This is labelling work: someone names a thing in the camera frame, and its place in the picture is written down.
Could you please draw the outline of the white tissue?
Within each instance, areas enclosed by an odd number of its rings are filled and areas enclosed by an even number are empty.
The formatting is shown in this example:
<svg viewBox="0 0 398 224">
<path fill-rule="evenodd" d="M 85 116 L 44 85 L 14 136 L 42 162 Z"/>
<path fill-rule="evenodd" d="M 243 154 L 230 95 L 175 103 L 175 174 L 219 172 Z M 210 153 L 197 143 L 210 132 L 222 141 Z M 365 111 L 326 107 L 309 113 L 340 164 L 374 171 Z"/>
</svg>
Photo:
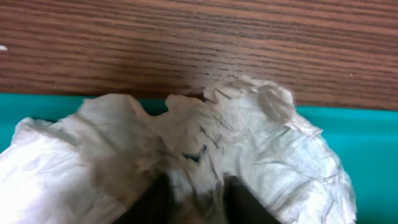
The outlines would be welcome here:
<svg viewBox="0 0 398 224">
<path fill-rule="evenodd" d="M 241 77 L 203 95 L 170 95 L 157 116 L 108 94 L 21 120 L 1 154 L 1 222 L 112 223 L 162 174 L 173 223 L 226 223 L 231 176 L 279 222 L 356 222 L 349 175 L 290 91 Z"/>
</svg>

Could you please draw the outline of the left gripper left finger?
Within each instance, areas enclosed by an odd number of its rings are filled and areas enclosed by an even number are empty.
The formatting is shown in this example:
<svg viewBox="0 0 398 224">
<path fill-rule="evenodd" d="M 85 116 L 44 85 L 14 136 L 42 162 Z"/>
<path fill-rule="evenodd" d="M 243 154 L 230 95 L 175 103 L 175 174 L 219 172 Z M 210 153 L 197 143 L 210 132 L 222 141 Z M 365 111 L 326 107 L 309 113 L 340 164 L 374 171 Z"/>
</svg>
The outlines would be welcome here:
<svg viewBox="0 0 398 224">
<path fill-rule="evenodd" d="M 169 224 L 174 209 L 170 180 L 161 174 L 113 224 Z"/>
</svg>

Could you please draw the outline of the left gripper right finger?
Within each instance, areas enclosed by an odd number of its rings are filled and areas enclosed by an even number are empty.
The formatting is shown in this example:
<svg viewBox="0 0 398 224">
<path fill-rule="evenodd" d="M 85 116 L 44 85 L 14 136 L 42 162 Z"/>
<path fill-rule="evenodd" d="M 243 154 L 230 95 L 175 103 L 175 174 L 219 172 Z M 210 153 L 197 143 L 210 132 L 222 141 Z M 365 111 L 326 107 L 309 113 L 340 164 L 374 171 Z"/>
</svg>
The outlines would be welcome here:
<svg viewBox="0 0 398 224">
<path fill-rule="evenodd" d="M 230 224 L 280 224 L 236 176 L 226 178 L 224 211 Z"/>
</svg>

